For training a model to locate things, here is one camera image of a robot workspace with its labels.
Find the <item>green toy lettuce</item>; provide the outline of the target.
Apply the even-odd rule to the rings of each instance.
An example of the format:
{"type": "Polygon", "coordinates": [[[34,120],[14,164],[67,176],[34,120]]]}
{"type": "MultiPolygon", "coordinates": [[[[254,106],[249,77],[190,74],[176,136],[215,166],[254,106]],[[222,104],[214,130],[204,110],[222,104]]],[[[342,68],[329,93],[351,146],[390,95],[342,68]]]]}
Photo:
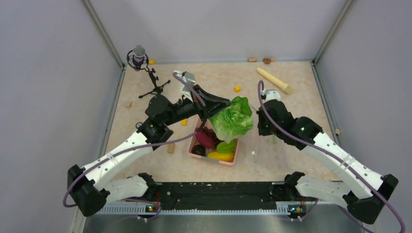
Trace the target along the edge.
{"type": "Polygon", "coordinates": [[[231,100],[229,107],[212,116],[209,121],[216,136],[230,142],[253,129],[252,113],[248,98],[237,96],[231,100]]]}

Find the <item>clear zip top bag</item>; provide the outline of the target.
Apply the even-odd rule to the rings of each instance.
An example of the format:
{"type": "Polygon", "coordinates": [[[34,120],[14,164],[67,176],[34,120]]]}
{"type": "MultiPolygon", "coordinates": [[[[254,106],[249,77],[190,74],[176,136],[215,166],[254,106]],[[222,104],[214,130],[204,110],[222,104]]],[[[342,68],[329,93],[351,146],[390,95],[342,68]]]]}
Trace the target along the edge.
{"type": "Polygon", "coordinates": [[[265,155],[267,148],[273,148],[277,144],[277,137],[274,135],[261,136],[258,133],[258,114],[257,109],[250,105],[252,110],[251,119],[253,120],[253,129],[245,135],[245,144],[250,150],[252,158],[256,161],[260,155],[265,155]]]}

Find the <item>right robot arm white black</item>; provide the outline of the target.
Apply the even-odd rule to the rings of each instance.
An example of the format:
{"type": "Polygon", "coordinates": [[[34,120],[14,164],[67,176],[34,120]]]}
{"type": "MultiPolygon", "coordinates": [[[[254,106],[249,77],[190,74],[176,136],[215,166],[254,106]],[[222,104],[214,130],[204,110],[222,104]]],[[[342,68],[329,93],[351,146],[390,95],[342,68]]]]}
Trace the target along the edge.
{"type": "Polygon", "coordinates": [[[393,210],[389,198],[399,183],[394,175],[381,175],[367,168],[337,145],[320,125],[306,116],[293,117],[277,99],[261,100],[257,114],[259,135],[275,135],[317,159],[341,179],[332,182],[294,172],[289,176],[292,182],[285,186],[289,199],[298,200],[303,196],[326,200],[370,225],[376,222],[384,207],[393,210]]]}

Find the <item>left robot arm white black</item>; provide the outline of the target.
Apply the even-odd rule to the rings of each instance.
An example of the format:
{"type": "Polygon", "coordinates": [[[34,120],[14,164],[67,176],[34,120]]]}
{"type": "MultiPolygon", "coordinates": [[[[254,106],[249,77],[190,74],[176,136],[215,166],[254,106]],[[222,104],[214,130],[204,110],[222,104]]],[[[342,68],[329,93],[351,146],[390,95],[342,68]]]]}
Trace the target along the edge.
{"type": "Polygon", "coordinates": [[[177,103],[163,95],[152,97],[145,111],[147,119],[129,138],[98,160],[83,167],[74,165],[68,170],[63,205],[70,208],[67,199],[71,197],[73,206],[78,207],[83,216],[92,216],[107,203],[132,197],[153,199],[156,184],[146,173],[123,180],[112,179],[140,157],[169,144],[173,131],[168,126],[195,115],[206,121],[230,104],[230,100],[207,93],[199,85],[193,86],[189,96],[177,103]]]}

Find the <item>yellow cube block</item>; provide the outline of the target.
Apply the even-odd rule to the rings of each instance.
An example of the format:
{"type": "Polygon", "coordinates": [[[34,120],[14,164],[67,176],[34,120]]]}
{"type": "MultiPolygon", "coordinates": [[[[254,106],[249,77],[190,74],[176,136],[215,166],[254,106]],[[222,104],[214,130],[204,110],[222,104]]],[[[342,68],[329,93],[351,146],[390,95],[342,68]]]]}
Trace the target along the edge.
{"type": "Polygon", "coordinates": [[[241,87],[240,87],[240,86],[235,86],[235,87],[234,87],[234,91],[235,91],[236,93],[239,93],[239,92],[241,91],[241,87]]]}

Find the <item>dark red toy grapes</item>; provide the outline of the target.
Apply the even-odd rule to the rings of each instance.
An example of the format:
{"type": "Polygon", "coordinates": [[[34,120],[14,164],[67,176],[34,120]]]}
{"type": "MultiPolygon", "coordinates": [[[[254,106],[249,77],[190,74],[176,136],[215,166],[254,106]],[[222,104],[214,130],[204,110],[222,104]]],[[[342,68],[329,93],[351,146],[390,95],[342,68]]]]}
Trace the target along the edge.
{"type": "Polygon", "coordinates": [[[217,137],[216,133],[213,131],[213,129],[203,127],[202,131],[210,138],[212,139],[214,146],[216,147],[219,143],[222,141],[217,137]]]}

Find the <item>cream toy rolling pin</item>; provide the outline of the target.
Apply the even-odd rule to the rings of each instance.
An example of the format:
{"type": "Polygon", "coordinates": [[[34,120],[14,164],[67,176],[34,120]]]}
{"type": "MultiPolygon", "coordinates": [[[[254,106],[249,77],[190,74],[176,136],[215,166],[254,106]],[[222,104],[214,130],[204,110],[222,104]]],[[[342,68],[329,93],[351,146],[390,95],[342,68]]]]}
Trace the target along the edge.
{"type": "Polygon", "coordinates": [[[256,69],[257,73],[260,74],[262,77],[264,77],[265,79],[269,80],[270,82],[272,82],[274,85],[276,85],[277,87],[279,87],[285,94],[292,94],[293,93],[293,88],[281,81],[280,79],[276,78],[274,75],[270,74],[269,72],[265,71],[262,68],[257,68],[256,69]]]}

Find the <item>magenta toy sweet potato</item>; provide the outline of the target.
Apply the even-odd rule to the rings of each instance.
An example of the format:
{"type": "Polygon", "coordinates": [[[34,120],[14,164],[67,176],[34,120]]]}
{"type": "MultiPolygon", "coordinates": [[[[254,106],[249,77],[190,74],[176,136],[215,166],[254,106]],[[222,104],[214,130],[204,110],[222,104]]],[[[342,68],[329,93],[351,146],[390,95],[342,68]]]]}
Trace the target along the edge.
{"type": "Polygon", "coordinates": [[[199,131],[195,135],[195,138],[198,141],[198,143],[200,145],[204,146],[205,148],[208,148],[208,149],[214,149],[215,148],[215,144],[214,144],[212,138],[209,137],[205,132],[199,131]]]}

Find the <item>green toy starfruit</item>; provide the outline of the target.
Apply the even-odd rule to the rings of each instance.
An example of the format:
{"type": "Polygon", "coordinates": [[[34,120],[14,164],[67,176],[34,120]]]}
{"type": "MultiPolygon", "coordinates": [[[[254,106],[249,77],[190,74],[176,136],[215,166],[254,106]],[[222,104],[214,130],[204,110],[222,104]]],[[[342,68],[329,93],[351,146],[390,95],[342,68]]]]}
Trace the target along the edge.
{"type": "Polygon", "coordinates": [[[232,153],[236,150],[237,140],[232,140],[229,143],[222,141],[216,146],[216,151],[221,154],[232,153]]]}

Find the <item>dark purple toy fruit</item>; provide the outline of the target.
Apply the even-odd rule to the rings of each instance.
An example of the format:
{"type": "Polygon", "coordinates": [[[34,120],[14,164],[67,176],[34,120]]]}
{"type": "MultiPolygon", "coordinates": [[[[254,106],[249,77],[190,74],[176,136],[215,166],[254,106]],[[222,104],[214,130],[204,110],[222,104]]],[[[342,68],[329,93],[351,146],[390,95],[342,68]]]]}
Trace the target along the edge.
{"type": "Polygon", "coordinates": [[[206,148],[202,145],[195,145],[191,151],[192,154],[200,155],[200,156],[206,156],[206,148]]]}

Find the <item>black microphone tripod stand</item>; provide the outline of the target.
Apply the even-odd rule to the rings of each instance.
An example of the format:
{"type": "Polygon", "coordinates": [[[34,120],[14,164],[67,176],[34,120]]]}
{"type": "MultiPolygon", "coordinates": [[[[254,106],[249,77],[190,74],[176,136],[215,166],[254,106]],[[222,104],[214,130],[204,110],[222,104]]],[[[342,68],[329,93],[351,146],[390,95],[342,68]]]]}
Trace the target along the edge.
{"type": "Polygon", "coordinates": [[[156,73],[155,69],[154,68],[152,68],[152,69],[144,68],[143,70],[145,70],[148,73],[148,75],[151,79],[151,82],[154,85],[154,88],[152,89],[152,91],[149,91],[149,92],[147,92],[143,95],[140,95],[138,97],[139,99],[141,99],[141,98],[143,98],[143,97],[145,97],[149,94],[151,94],[151,95],[160,95],[164,91],[164,86],[171,82],[170,80],[167,80],[164,84],[157,85],[157,81],[159,81],[159,77],[155,76],[155,73],[156,73]]]}

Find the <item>tan wooden block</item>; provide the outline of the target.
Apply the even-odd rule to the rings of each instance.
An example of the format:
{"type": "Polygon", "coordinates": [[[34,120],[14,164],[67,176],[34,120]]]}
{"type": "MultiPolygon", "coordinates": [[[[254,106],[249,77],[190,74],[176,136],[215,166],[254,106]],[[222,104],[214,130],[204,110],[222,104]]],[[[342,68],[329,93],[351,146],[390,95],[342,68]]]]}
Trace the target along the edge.
{"type": "Polygon", "coordinates": [[[173,154],[173,153],[174,153],[174,150],[175,150],[175,144],[174,144],[174,143],[168,144],[168,146],[167,146],[167,153],[173,154]]]}

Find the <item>light wooden cube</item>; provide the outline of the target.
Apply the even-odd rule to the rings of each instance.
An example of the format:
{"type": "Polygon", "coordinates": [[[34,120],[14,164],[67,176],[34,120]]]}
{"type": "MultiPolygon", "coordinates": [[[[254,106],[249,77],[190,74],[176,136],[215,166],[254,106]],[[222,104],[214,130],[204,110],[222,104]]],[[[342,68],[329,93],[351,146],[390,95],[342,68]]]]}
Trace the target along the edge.
{"type": "Polygon", "coordinates": [[[125,108],[130,108],[130,107],[132,106],[132,104],[133,104],[132,101],[127,101],[127,102],[125,102],[125,103],[123,104],[123,106],[124,106],[125,108]]]}

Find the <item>tan cork block at wall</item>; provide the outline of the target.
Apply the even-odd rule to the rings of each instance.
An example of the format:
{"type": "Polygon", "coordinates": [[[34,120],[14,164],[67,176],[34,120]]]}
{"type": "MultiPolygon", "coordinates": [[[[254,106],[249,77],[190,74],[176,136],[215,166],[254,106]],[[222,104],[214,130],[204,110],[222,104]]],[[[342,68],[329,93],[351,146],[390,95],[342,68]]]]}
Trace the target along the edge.
{"type": "Polygon", "coordinates": [[[254,62],[257,62],[257,61],[258,61],[258,58],[256,58],[256,57],[248,58],[248,62],[250,62],[250,63],[254,63],[254,62]]]}

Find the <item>brown round block at wall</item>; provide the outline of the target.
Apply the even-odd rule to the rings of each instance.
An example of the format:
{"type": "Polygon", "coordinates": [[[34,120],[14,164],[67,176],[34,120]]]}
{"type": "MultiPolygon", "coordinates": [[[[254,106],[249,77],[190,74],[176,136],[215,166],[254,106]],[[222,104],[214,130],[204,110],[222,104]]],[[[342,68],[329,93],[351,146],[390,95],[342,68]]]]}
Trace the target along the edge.
{"type": "Polygon", "coordinates": [[[262,61],[264,64],[270,64],[272,62],[270,58],[263,58],[262,61]]]}

